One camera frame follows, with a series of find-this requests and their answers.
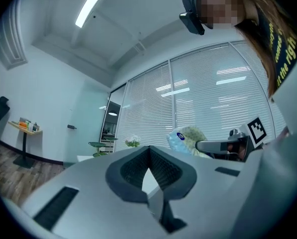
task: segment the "window blind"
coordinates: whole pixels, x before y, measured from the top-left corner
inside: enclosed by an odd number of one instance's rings
[[[259,115],[274,138],[272,115],[252,69],[229,44],[211,46],[171,60],[175,126],[194,125],[208,140],[227,139],[229,131]]]
[[[115,151],[128,148],[125,140],[133,134],[141,138],[141,145],[169,147],[166,135],[173,130],[170,91],[168,63],[129,81],[121,107]]]
[[[286,126],[284,117],[280,112],[278,106],[275,103],[272,103],[268,98],[268,78],[266,75],[266,71],[256,53],[253,49],[246,43],[246,41],[237,41],[232,42],[232,44],[236,47],[236,49],[240,52],[240,54],[245,58],[248,65],[252,68],[253,72],[255,73],[256,77],[258,78],[265,95],[268,99],[269,106],[272,112],[274,127],[275,127],[275,134],[278,136],[281,131]]]

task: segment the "black baseboard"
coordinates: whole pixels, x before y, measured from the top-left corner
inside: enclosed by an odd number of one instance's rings
[[[12,147],[10,146],[9,144],[3,142],[0,140],[0,145],[2,145],[3,147],[9,149],[9,150],[12,150],[13,152],[15,153],[18,153],[20,155],[22,155],[22,150],[19,150],[15,147]],[[45,162],[45,163],[50,163],[50,164],[55,164],[55,165],[63,165],[63,162],[62,161],[57,161],[57,160],[52,160],[52,159],[47,159],[47,158],[44,158],[44,157],[39,157],[39,156],[36,156],[36,155],[32,155],[30,153],[25,153],[26,156],[28,158],[32,158],[32,159],[35,159],[35,160],[38,160],[38,161],[42,161],[42,162]]]

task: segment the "black shirt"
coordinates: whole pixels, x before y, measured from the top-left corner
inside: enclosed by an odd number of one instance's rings
[[[281,31],[274,28],[260,9],[258,9],[258,16],[258,27],[263,32],[263,36],[267,39],[267,43],[272,50],[276,66],[276,86],[278,88],[287,78],[297,61],[297,41],[292,37],[285,40]]]

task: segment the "person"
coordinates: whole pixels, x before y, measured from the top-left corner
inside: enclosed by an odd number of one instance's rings
[[[271,97],[297,60],[297,22],[281,0],[183,0],[210,29],[235,27],[256,52],[268,77]]]

